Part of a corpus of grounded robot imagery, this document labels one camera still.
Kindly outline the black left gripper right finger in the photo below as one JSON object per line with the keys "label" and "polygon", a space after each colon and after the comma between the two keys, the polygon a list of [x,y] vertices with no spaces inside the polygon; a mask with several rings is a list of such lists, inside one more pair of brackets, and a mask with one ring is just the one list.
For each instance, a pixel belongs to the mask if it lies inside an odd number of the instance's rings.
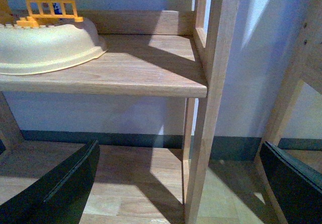
{"label": "black left gripper right finger", "polygon": [[286,221],[321,223],[321,173],[269,142],[260,159]]}

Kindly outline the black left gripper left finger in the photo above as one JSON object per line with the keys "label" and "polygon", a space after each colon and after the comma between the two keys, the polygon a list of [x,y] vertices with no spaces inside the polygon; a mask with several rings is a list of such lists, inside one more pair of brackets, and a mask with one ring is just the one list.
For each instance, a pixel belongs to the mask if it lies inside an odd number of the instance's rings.
{"label": "black left gripper left finger", "polygon": [[1,223],[79,223],[95,181],[98,141],[85,144],[1,205]]}

